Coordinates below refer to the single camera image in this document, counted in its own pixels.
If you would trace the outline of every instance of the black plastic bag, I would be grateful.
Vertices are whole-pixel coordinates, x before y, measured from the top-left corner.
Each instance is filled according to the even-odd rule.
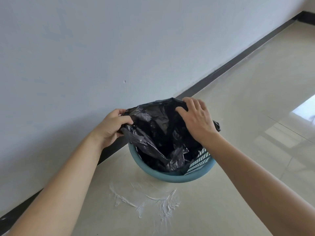
[[[134,124],[124,124],[120,131],[137,147],[141,159],[149,167],[161,172],[173,172],[193,162],[203,149],[189,131],[182,117],[175,111],[185,102],[169,98],[128,109]],[[217,131],[220,126],[213,121]]]

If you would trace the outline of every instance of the blue basket rim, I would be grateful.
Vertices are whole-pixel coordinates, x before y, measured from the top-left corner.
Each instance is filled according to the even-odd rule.
[[[190,174],[183,175],[183,176],[172,176],[172,175],[167,175],[163,174],[161,172],[158,172],[156,170],[153,170],[150,168],[147,164],[145,164],[142,159],[140,158],[136,147],[132,145],[131,143],[128,143],[130,153],[132,155],[132,158],[135,160],[137,165],[147,174],[151,175],[154,178],[157,178],[161,181],[165,182],[171,182],[171,183],[184,183],[184,182],[189,182],[193,181],[195,179],[198,179],[205,175],[215,164],[215,160],[211,157],[210,160],[204,164],[202,168],[199,170],[196,170]]]

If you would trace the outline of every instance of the human hand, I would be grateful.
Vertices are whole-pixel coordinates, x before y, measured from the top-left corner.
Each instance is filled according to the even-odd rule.
[[[130,116],[121,116],[125,111],[125,109],[115,109],[110,112],[91,132],[91,135],[102,149],[110,146],[118,137],[123,136],[123,134],[117,132],[122,124],[133,124]]]
[[[183,101],[187,104],[188,111],[182,107],[177,107],[175,111],[185,121],[192,137],[204,146],[205,141],[209,140],[209,135],[218,135],[206,104],[200,99],[188,97],[183,98]]]

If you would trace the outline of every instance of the person's left hand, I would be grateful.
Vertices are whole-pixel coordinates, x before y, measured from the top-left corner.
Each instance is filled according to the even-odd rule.
[[[118,137],[123,136],[117,132],[122,124],[133,124],[130,116],[121,116],[125,111],[125,109],[115,109],[110,112],[91,132],[102,149],[110,146]]]

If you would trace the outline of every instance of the blue plastic basket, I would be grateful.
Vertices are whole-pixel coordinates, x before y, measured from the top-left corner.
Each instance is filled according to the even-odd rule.
[[[151,175],[154,178],[157,178],[161,181],[171,182],[171,183],[183,183],[193,181],[202,177],[206,174],[215,164],[215,160],[209,154],[203,154],[201,157],[197,158],[194,163],[191,164],[191,169],[183,176],[177,176],[172,173],[159,172],[150,168],[147,164],[145,164],[140,158],[136,147],[130,143],[129,150],[130,153],[137,163],[137,165],[144,170],[145,173]]]

